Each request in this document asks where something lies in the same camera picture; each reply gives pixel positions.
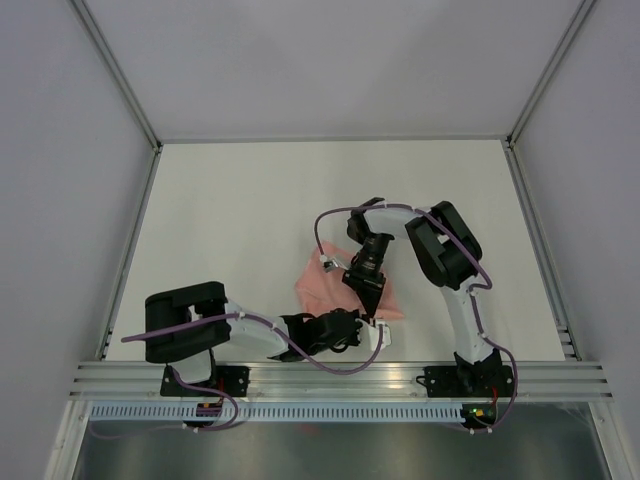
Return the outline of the pink cloth napkin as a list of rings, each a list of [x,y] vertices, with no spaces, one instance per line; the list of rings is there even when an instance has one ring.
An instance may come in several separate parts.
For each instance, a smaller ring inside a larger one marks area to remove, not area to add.
[[[356,293],[342,282],[344,270],[338,268],[331,272],[325,272],[320,257],[321,253],[316,247],[295,283],[294,289],[301,310],[314,316],[336,308],[363,312],[364,307]],[[405,318],[396,300],[390,280],[386,281],[375,317],[382,320]]]

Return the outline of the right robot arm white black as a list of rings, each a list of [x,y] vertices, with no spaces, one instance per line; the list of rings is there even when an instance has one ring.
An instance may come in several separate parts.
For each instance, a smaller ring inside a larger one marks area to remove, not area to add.
[[[374,197],[350,212],[347,235],[360,250],[342,282],[353,290],[367,315],[381,303],[386,284],[382,264],[389,243],[406,239],[422,273],[444,298],[454,332],[457,391],[464,396],[493,390],[504,394],[514,386],[513,369],[503,364],[500,349],[484,338],[479,326],[474,286],[481,278],[476,264],[482,249],[450,202],[442,201],[422,214]]]

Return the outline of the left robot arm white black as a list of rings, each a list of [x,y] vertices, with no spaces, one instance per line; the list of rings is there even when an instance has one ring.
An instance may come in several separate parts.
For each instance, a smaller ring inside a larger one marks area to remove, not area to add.
[[[227,297],[222,283],[211,281],[145,300],[145,361],[177,370],[188,389],[206,396],[219,385],[214,349],[220,345],[229,343],[277,362],[300,362],[357,346],[362,327],[358,311],[341,308],[259,321],[256,313]]]

